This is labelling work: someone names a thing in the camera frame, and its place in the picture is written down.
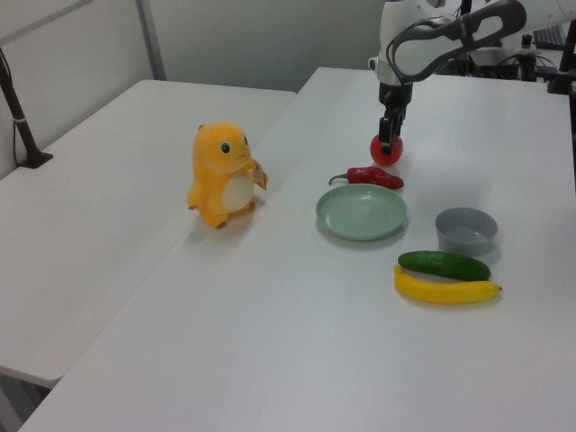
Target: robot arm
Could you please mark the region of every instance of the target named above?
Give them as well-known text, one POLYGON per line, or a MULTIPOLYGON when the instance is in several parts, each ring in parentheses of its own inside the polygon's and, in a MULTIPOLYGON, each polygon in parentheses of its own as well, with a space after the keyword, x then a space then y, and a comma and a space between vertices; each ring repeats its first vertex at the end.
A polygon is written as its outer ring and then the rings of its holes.
POLYGON ((412 83, 447 60, 505 36, 576 19, 576 0, 500 0, 459 17, 439 15, 425 0, 388 0, 382 10, 381 51, 374 71, 380 81, 382 152, 392 151, 410 102, 412 83))

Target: small bowl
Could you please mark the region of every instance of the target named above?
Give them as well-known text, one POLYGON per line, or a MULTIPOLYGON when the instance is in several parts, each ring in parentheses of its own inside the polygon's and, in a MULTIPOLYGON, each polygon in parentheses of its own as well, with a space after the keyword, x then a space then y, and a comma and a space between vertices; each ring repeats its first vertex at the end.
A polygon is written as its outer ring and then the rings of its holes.
POLYGON ((436 232, 441 249, 477 257, 492 248, 498 224, 483 211, 456 207, 438 214, 436 232))

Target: yellow banana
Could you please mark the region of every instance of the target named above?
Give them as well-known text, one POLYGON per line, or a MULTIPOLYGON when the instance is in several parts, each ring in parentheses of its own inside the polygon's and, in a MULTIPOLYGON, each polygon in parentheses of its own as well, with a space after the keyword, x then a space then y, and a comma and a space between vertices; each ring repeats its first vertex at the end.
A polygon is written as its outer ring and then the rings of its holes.
POLYGON ((458 304, 489 300, 502 290, 489 281, 436 283, 423 281, 406 274, 399 265, 394 267, 396 289, 421 302, 458 304))

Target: plush toy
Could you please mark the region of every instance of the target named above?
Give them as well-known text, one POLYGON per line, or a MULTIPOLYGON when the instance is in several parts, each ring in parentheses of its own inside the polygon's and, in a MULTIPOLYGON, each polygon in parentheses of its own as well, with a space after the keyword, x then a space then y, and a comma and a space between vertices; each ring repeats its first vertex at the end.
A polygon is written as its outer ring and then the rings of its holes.
POLYGON ((203 125, 193 143, 194 182, 188 207, 221 228, 230 214, 253 208, 254 183, 266 190, 267 175, 251 156, 244 131, 234 123, 203 125))

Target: black stand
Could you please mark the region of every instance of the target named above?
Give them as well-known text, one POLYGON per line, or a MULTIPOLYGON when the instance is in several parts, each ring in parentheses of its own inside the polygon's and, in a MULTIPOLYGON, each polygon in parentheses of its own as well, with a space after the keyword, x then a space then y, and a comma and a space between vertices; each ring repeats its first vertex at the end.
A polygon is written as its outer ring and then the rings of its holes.
POLYGON ((562 53, 562 61, 558 68, 558 75, 548 83, 548 93, 554 95, 568 95, 572 88, 572 77, 569 72, 574 59, 574 47, 576 46, 576 22, 570 23, 570 29, 566 36, 566 45, 562 53))
POLYGON ((10 75, 8 65, 5 64, 4 56, 1 56, 0 58, 0 86, 2 87, 4 97, 8 102, 8 107, 12 112, 16 127, 18 128, 20 136, 22 137, 22 142, 26 147, 26 160, 20 164, 21 167, 35 169, 44 165, 46 162, 52 159, 52 155, 48 153, 42 153, 38 149, 38 146, 36 146, 36 142, 34 141, 34 137, 32 136, 32 132, 30 131, 30 127, 26 121, 26 116, 22 111, 22 107, 18 101, 18 96, 16 96, 16 92, 14 91, 12 77, 10 75))

